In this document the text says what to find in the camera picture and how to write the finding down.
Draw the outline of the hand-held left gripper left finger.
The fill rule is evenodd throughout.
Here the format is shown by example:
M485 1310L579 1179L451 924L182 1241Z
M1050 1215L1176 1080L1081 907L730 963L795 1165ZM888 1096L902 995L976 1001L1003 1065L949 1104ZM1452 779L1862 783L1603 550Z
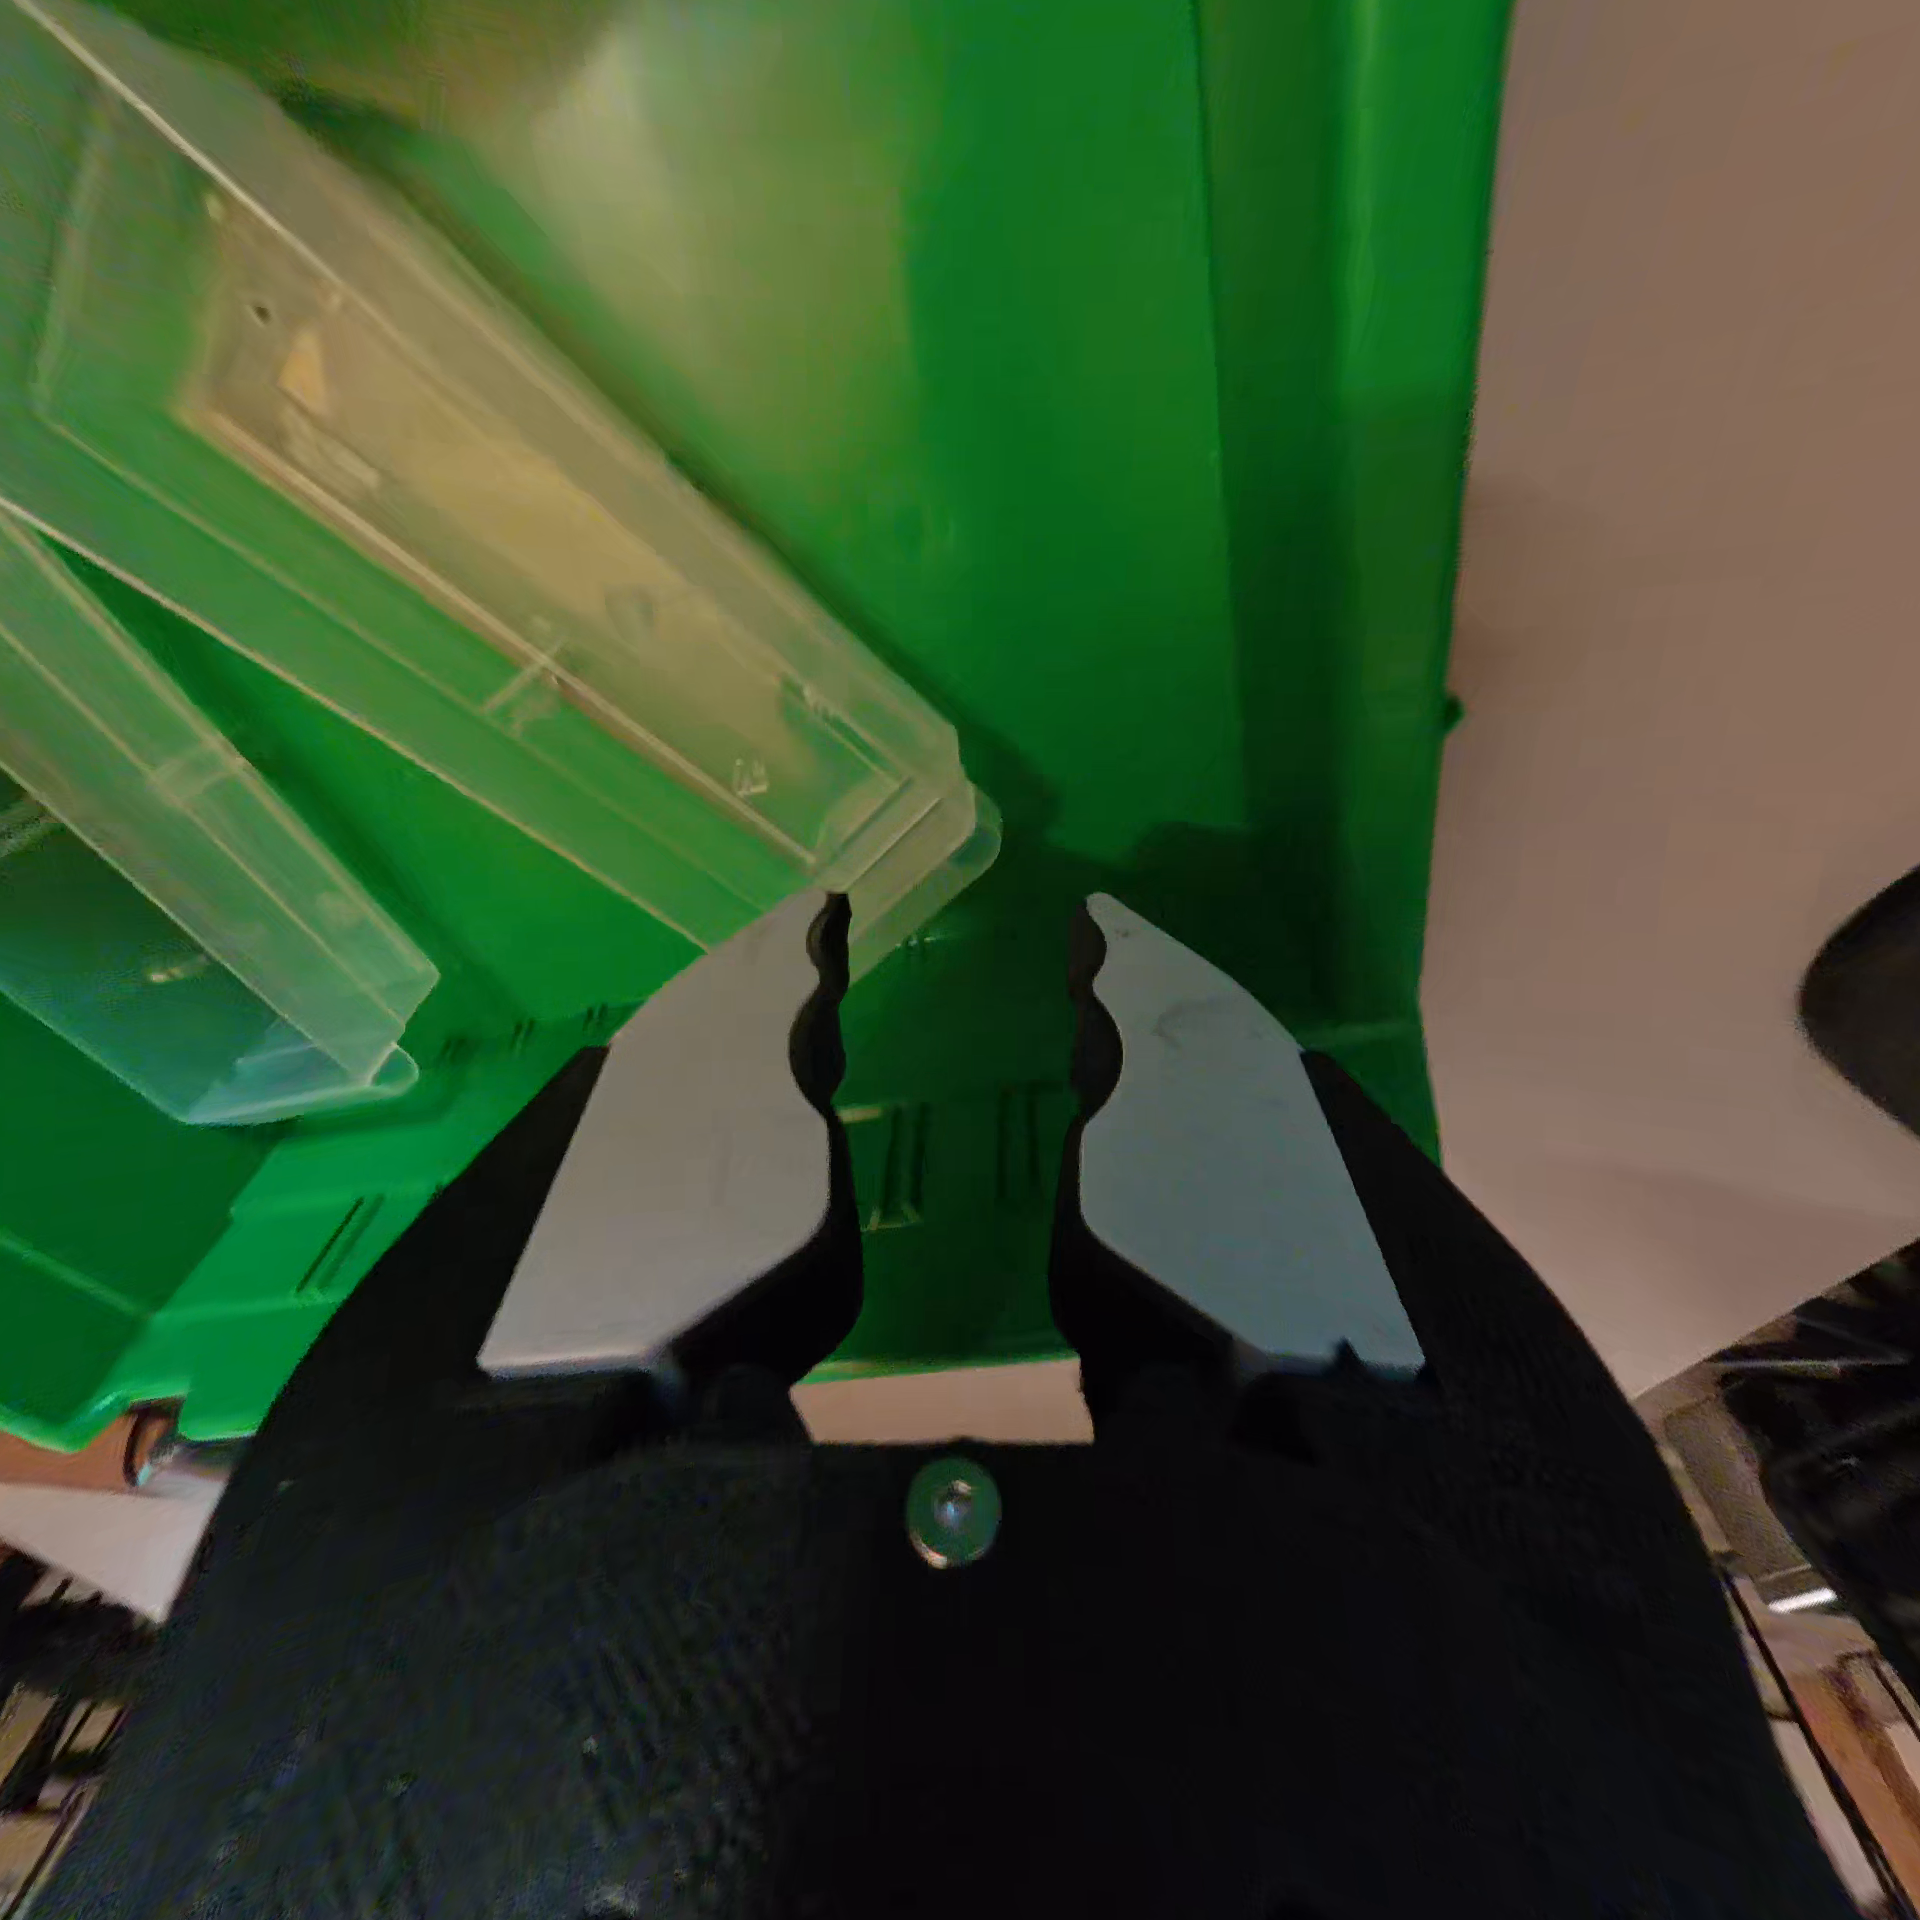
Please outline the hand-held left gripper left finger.
M618 1030L481 1347L494 1379L749 1364L802 1380L853 1329L861 1252L834 1096L850 901L801 894Z

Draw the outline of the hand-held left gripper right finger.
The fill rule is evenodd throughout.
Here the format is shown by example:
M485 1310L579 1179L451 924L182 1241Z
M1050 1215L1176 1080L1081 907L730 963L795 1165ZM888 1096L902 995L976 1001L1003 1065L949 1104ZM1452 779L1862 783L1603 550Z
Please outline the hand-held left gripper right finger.
M1416 1380L1424 1347L1284 1023L1107 894L1077 911L1069 996L1046 1301L1091 1401L1146 1366Z

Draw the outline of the clear plastic drawer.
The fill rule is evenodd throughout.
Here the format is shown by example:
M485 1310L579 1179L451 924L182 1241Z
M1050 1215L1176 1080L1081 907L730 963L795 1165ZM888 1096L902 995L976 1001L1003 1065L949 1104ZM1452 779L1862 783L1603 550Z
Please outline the clear plastic drawer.
M262 92L4 4L4 502L710 949L995 864L953 725Z
M4 517L4 998L168 1119L398 1100L440 969Z

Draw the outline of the green plastic bin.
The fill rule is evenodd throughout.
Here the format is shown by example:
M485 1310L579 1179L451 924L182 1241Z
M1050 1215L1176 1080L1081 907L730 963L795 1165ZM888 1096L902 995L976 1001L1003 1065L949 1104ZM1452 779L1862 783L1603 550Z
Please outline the green plastic bin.
M250 1433L854 909L830 1376L1050 1359L1116 894L1435 1144L1509 4L4 4L4 1433Z

